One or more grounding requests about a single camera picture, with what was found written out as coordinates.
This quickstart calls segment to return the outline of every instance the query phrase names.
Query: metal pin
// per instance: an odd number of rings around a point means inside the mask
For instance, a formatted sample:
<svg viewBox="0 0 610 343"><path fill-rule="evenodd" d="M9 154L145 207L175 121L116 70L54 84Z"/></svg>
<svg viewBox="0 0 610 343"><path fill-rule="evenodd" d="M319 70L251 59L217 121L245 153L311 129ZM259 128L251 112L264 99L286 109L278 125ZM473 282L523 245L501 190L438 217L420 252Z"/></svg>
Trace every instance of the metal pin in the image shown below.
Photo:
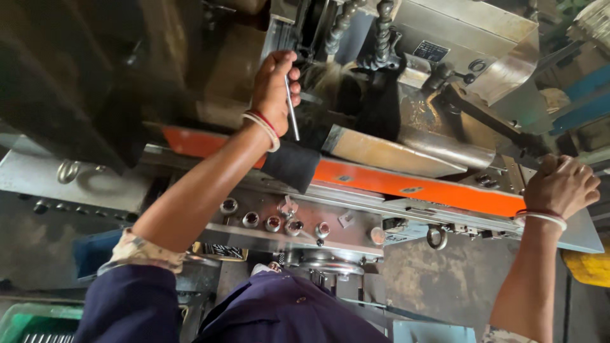
<svg viewBox="0 0 610 343"><path fill-rule="evenodd" d="M286 93L288 94L288 109L290 110L290 123L292 124L292 131L295 133L295 140L298 142L301 140L299 136L299 129L296 127L296 115L295 108L292 106L292 99L290 98L290 84L288 83L288 75L284 76L284 82L286 83Z"/></svg>

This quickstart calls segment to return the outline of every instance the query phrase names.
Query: blue metal panel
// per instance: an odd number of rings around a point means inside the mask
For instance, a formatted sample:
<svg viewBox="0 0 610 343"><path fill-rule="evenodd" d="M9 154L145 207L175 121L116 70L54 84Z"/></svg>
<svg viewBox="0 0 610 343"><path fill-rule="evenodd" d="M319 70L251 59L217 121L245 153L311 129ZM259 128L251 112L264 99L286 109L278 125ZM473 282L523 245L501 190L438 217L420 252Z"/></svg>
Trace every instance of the blue metal panel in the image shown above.
<svg viewBox="0 0 610 343"><path fill-rule="evenodd" d="M565 93L574 101L610 82L610 65L602 67L574 83ZM584 105L570 113L558 118L554 123L551 135L562 134L564 131L580 126L581 124L610 113L610 96L601 96L589 104Z"/></svg>
<svg viewBox="0 0 610 343"><path fill-rule="evenodd" d="M476 343L473 328L440 323L394 320L395 343Z"/></svg>

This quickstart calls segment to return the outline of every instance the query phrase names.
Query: forearm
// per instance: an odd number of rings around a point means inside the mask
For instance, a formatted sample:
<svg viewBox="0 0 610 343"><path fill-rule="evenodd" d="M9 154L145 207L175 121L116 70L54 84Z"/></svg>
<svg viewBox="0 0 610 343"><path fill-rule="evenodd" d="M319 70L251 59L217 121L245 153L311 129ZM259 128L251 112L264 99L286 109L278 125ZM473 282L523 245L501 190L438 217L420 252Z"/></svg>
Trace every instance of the forearm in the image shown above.
<svg viewBox="0 0 610 343"><path fill-rule="evenodd" d="M220 151L199 163L155 201L132 232L160 247L184 252L269 147L267 133L247 122Z"/></svg>
<svg viewBox="0 0 610 343"><path fill-rule="evenodd" d="M553 337L557 224L529 217L517 257L493 306L490 324L540 343Z"/></svg>

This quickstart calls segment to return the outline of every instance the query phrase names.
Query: yellow object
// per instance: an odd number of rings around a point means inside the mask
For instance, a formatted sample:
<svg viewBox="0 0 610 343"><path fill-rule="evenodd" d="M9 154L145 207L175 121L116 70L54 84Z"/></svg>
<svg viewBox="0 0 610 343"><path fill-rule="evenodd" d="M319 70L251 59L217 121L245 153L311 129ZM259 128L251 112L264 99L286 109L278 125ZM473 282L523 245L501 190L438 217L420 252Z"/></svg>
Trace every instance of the yellow object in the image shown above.
<svg viewBox="0 0 610 343"><path fill-rule="evenodd" d="M603 254L564 250L561 258L579 282L610 287L610 238L604 238L601 242L604 245Z"/></svg>

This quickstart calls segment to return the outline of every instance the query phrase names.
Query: hand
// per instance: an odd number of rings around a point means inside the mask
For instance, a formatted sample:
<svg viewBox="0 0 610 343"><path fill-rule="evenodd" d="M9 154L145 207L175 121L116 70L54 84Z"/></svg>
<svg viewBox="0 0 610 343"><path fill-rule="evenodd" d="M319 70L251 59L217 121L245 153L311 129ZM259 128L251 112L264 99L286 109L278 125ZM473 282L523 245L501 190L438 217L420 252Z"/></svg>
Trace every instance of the hand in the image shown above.
<svg viewBox="0 0 610 343"><path fill-rule="evenodd" d="M254 78L252 109L259 111L273 125L279 136L288 131L288 104L286 101L286 84L284 76L290 79L290 98L292 105L301 103L299 92L301 85L296 81L300 76L299 69L292 68L296 60L293 51L275 51L269 54L260 66Z"/></svg>
<svg viewBox="0 0 610 343"><path fill-rule="evenodd" d="M551 210L568 219L600 199L597 190L600 182L588 165L570 156L546 155L540 170L525 188L525 206L531 210Z"/></svg>

